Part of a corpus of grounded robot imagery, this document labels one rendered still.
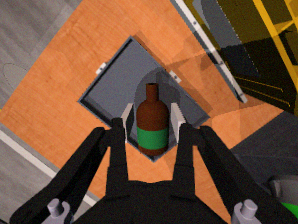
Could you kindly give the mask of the yellow crate with dividers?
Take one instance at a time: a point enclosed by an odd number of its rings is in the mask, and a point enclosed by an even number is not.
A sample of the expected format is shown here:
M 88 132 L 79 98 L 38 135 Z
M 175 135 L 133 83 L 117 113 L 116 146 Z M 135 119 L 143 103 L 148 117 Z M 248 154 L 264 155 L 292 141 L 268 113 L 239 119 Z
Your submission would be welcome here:
M 298 117 L 298 0 L 183 2 L 242 92 Z

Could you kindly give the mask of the brown bottle with green label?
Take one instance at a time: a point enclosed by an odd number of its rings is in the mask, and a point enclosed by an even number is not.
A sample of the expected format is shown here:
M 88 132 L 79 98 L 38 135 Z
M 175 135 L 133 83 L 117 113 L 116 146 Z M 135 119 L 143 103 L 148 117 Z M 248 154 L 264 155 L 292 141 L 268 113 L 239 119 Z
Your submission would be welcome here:
M 137 141 L 140 152 L 157 156 L 169 147 L 169 109 L 159 100 L 159 84 L 146 84 L 146 100 L 136 111 Z

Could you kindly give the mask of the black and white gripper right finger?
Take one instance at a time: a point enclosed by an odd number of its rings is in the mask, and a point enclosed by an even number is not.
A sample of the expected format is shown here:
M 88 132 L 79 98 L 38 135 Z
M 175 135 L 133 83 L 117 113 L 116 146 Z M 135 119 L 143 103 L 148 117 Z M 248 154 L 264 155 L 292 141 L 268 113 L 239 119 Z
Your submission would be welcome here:
M 289 209 L 257 185 L 210 126 L 192 128 L 177 103 L 171 103 L 171 123 L 178 146 L 166 224 L 197 224 L 193 146 L 197 146 L 231 224 L 298 224 Z

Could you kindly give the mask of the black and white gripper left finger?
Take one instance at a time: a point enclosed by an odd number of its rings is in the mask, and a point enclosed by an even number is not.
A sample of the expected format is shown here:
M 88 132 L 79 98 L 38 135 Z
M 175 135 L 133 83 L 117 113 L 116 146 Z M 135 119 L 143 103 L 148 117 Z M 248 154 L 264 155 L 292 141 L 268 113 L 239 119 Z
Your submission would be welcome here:
M 9 224 L 72 224 L 108 147 L 102 224 L 133 224 L 125 147 L 133 123 L 132 103 L 121 117 L 111 119 L 112 130 L 94 128 L 50 183 L 12 214 Z

